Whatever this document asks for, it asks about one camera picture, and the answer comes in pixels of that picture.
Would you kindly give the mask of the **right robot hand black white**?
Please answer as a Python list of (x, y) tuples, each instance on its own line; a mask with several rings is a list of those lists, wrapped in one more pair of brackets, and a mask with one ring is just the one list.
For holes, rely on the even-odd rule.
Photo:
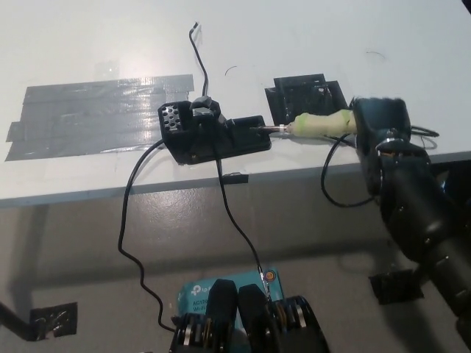
[(411, 149), (411, 122), (402, 99), (354, 98), (350, 109), (356, 124), (356, 151), (366, 188), (378, 196), (383, 159)]

